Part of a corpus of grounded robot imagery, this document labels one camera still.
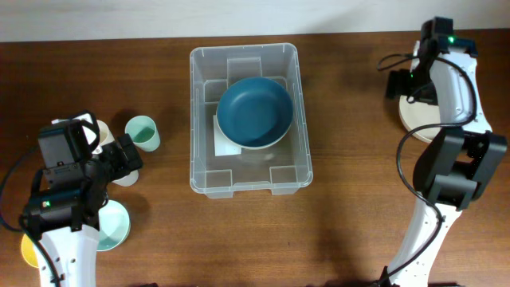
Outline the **beige bowl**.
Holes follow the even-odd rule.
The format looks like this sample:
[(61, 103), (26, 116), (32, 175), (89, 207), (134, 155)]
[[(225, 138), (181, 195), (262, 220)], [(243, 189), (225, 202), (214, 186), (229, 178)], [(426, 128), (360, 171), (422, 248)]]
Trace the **beige bowl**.
[[(439, 107), (422, 102), (410, 104), (406, 96), (400, 96), (398, 102), (399, 117), (407, 131), (426, 124), (440, 122)], [(414, 137), (430, 143), (438, 134), (439, 128), (428, 128), (414, 133)]]

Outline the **mint green cup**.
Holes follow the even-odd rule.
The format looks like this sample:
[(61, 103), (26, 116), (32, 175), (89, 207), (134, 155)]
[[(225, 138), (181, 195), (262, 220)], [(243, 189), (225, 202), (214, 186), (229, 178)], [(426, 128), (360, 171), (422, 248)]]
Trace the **mint green cup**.
[(131, 118), (124, 131), (131, 137), (136, 147), (146, 152), (155, 151), (161, 143), (156, 123), (149, 116)]

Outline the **dark blue bowl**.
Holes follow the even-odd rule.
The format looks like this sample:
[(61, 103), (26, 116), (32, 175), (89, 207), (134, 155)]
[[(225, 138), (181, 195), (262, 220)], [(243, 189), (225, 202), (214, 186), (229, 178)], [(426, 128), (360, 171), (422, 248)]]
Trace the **dark blue bowl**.
[(259, 146), (277, 140), (291, 127), (294, 106), (287, 90), (276, 81), (249, 77), (223, 93), (216, 116), (232, 141)]

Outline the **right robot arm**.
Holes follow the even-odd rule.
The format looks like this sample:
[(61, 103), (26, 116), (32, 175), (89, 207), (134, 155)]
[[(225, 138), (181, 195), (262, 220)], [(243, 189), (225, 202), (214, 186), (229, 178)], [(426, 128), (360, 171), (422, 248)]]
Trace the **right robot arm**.
[(430, 270), (449, 228), (478, 200), (501, 163), (508, 141), (492, 132), (477, 90), (474, 41), (455, 36), (453, 20), (424, 22), (412, 53), (400, 53), (410, 69), (394, 70), (386, 97), (439, 108), (437, 135), (418, 158), (405, 186), (416, 197), (414, 213), (394, 259), (376, 286), (427, 286)]

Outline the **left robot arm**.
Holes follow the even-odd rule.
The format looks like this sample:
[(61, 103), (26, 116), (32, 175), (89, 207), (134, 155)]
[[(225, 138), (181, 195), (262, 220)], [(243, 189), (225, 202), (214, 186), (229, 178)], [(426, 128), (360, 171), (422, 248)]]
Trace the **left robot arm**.
[(143, 166), (128, 134), (94, 155), (83, 135), (40, 136), (45, 168), (34, 176), (19, 223), (33, 241), (43, 286), (94, 286), (99, 211), (107, 186)]

